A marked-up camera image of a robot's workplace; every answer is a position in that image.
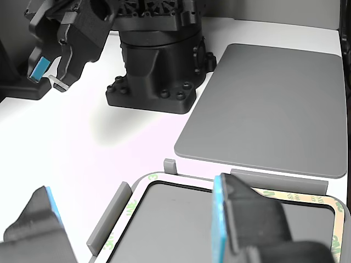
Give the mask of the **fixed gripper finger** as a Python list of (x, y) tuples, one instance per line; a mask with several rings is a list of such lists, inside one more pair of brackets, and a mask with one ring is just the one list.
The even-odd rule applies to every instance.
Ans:
[(76, 262), (50, 187), (34, 191), (3, 234), (1, 262)]
[(212, 262), (333, 262), (325, 245), (297, 242), (281, 203), (241, 179), (222, 173), (213, 181)]

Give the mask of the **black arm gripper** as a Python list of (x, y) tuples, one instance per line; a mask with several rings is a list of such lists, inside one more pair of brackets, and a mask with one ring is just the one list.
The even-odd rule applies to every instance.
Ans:
[[(96, 62), (106, 43), (115, 17), (114, 1), (73, 1), (59, 27), (61, 59), (56, 76), (50, 75), (53, 88), (66, 92), (81, 77), (85, 63)], [(39, 83), (53, 59), (31, 55), (28, 79)]]

